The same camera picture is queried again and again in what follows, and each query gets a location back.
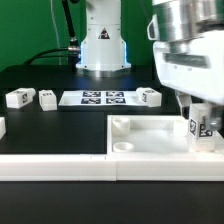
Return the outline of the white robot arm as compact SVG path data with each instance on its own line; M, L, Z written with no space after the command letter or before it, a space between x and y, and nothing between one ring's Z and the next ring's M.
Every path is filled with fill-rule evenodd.
M206 128L224 118L224 0L152 0L147 27L162 85L175 90L183 116L205 102Z

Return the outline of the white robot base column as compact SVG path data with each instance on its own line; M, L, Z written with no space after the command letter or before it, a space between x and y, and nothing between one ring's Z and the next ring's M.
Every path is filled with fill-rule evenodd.
M77 72L92 77L127 74L126 42L121 37L121 0L85 0L86 37L81 42Z

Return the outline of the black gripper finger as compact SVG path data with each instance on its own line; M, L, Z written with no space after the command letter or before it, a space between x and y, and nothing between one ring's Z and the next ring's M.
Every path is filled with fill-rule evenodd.
M211 106L207 109L205 115L205 126L209 131L218 131L222 128L223 108L220 106Z
M176 91L175 96L180 108L180 114L185 119L189 118L190 105L192 104L192 98L189 94L183 93L181 91Z

